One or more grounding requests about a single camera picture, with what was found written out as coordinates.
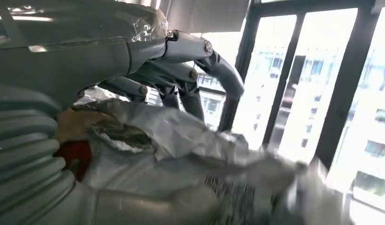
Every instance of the robotic hand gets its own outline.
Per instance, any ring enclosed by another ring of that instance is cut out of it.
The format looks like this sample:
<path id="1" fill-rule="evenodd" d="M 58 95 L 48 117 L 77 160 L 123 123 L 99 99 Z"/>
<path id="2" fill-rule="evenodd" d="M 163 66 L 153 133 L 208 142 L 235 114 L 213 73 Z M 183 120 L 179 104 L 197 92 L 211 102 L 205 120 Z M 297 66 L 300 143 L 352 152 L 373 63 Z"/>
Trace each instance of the robotic hand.
<path id="1" fill-rule="evenodd" d="M 146 61 L 135 73 L 126 76 L 157 89 L 164 106 L 179 108 L 179 93 L 186 111 L 204 120 L 200 90 L 197 85 L 198 73 L 185 64 L 187 61 L 194 61 L 206 73 L 219 79 L 228 96 L 239 98 L 243 94 L 244 89 L 239 73 L 213 50 L 209 41 L 182 31 L 169 30 L 165 49 L 161 57 Z M 114 78 L 112 80 L 114 85 L 107 85 L 104 88 L 115 91 L 122 88 L 122 93 L 128 93 L 129 86 L 120 87 L 119 85 L 124 80 L 124 77 Z"/>

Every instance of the gray panel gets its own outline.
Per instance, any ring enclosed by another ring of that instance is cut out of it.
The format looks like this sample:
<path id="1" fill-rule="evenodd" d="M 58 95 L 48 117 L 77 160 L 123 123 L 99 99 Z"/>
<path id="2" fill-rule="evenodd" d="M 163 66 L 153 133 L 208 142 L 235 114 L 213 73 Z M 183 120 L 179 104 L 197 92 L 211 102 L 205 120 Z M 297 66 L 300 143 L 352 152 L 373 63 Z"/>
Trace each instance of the gray panel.
<path id="1" fill-rule="evenodd" d="M 249 0 L 172 0 L 167 15 L 169 29 L 189 33 L 239 32 L 248 4 Z"/>

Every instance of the metal surface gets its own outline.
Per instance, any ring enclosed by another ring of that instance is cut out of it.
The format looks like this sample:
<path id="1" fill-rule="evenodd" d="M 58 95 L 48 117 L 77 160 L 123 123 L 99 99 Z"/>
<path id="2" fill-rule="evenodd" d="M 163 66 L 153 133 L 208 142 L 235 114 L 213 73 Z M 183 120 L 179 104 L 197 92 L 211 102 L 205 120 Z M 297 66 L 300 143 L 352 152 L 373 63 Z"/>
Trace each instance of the metal surface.
<path id="1" fill-rule="evenodd" d="M 271 134 L 275 126 L 275 120 L 277 119 L 278 111 L 283 98 L 283 93 L 286 88 L 286 82 L 289 77 L 290 69 L 292 68 L 293 59 L 295 57 L 297 43 L 299 41 L 300 32 L 302 30 L 304 17 L 305 14 L 297 15 L 295 29 L 293 30 L 292 38 L 290 39 L 288 50 L 285 55 L 285 61 L 282 66 L 281 76 L 278 82 L 277 91 L 275 93 L 273 106 L 271 107 L 270 117 L 268 118 L 266 131 L 264 133 L 263 144 L 270 143 Z"/>
<path id="2" fill-rule="evenodd" d="M 358 9 L 315 151 L 315 155 L 319 157 L 327 169 L 331 167 L 361 77 L 378 17 L 379 13 L 371 14 L 371 7 Z"/>

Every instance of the window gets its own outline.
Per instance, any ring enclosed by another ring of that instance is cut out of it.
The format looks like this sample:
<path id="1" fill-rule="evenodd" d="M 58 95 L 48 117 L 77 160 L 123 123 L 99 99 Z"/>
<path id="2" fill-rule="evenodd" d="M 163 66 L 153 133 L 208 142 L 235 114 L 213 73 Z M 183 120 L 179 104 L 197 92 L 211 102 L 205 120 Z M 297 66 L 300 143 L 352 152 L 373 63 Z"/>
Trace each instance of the window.
<path id="1" fill-rule="evenodd" d="M 270 78 L 275 78 L 275 79 L 277 79 L 277 78 L 278 78 L 278 74 L 270 73 Z"/>
<path id="2" fill-rule="evenodd" d="M 382 123 L 385 123 L 385 110 L 378 109 L 376 112 L 375 120 L 382 122 Z"/>
<path id="3" fill-rule="evenodd" d="M 208 102 L 208 105 L 207 105 L 207 109 L 208 109 L 209 111 L 216 112 L 217 107 L 218 107 L 219 105 L 220 105 L 220 101 L 214 100 L 214 99 L 209 99 L 209 102 Z"/>
<path id="4" fill-rule="evenodd" d="M 382 158 L 385 156 L 385 144 L 368 141 L 365 152 L 370 153 L 373 157 Z"/>
<path id="5" fill-rule="evenodd" d="M 320 95 L 315 96 L 314 101 L 319 102 L 320 100 L 321 100 L 321 96 Z"/>
<path id="6" fill-rule="evenodd" d="M 311 109 L 311 113 L 312 113 L 312 114 L 316 114 L 316 113 L 317 113 L 317 110 L 318 110 L 318 108 L 312 108 L 312 109 Z"/>
<path id="7" fill-rule="evenodd" d="M 258 150 L 263 143 L 272 99 L 279 82 L 279 70 L 284 63 L 283 59 L 295 23 L 295 15 L 260 19 L 252 59 L 244 83 L 245 93 L 239 101 L 232 125 L 232 131 L 243 134 L 252 150 Z M 252 104 L 257 103 L 258 100 L 260 100 L 260 107 L 253 108 Z M 254 113 L 246 113 L 252 110 L 255 110 Z M 254 124 L 258 124 L 256 131 L 253 129 Z"/>
<path id="8" fill-rule="evenodd" d="M 202 105 L 204 106 L 204 107 L 206 107 L 206 105 L 207 105 L 207 97 L 202 97 Z"/>
<path id="9" fill-rule="evenodd" d="M 385 180 L 358 171 L 354 180 L 354 187 L 369 191 L 378 196 L 385 195 Z"/>
<path id="10" fill-rule="evenodd" d="M 269 143 L 272 146 L 278 142 L 273 136 L 276 129 L 281 128 L 279 124 L 285 124 L 278 153 L 290 160 L 309 163 L 314 155 L 356 14 L 355 8 L 310 12 L 305 16 L 289 71 L 287 90 L 290 92 L 284 92 L 280 108 L 280 112 L 288 108 L 290 115 L 287 118 L 277 115 L 279 123 L 275 124 Z M 315 121 L 298 122 L 310 118 Z"/>
<path id="11" fill-rule="evenodd" d="M 312 64 L 311 75 L 320 74 L 322 70 L 323 61 L 315 60 Z"/>
<path id="12" fill-rule="evenodd" d="M 307 146 L 307 142 L 308 142 L 308 139 L 307 138 L 304 138 L 302 140 L 302 147 L 305 148 Z"/>
<path id="13" fill-rule="evenodd" d="M 282 59 L 280 58 L 275 58 L 274 61 L 273 61 L 273 66 L 274 68 L 277 68 L 277 69 L 281 69 L 281 65 L 282 65 Z"/>
<path id="14" fill-rule="evenodd" d="M 307 128 L 306 128 L 306 133 L 309 133 L 309 132 L 311 132 L 311 129 L 312 129 L 312 124 L 310 124 L 310 125 L 307 125 Z"/>

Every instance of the glass pane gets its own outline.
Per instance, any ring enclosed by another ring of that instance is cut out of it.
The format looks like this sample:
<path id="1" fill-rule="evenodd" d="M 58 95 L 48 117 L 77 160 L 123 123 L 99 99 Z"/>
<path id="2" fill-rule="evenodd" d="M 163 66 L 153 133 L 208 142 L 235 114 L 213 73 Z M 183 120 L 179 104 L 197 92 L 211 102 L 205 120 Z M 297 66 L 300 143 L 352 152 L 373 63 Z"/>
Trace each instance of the glass pane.
<path id="1" fill-rule="evenodd" d="M 200 93 L 206 125 L 212 130 L 217 130 L 226 97 L 202 90 Z"/>
<path id="2" fill-rule="evenodd" d="M 249 148 L 259 149 L 270 115 L 295 15 L 261 18 L 232 131 L 243 134 Z"/>
<path id="3" fill-rule="evenodd" d="M 382 9 L 327 182 L 385 211 L 385 8 Z M 359 212 L 351 216 L 359 217 Z M 367 221 L 376 222 L 373 214 Z"/>
<path id="4" fill-rule="evenodd" d="M 357 9 L 307 13 L 270 147 L 293 160 L 310 162 Z"/>
<path id="5" fill-rule="evenodd" d="M 146 96 L 147 104 L 162 106 L 162 100 L 161 100 L 161 97 L 159 96 L 158 91 L 151 87 L 147 87 L 147 89 L 148 89 L 147 96 Z"/>

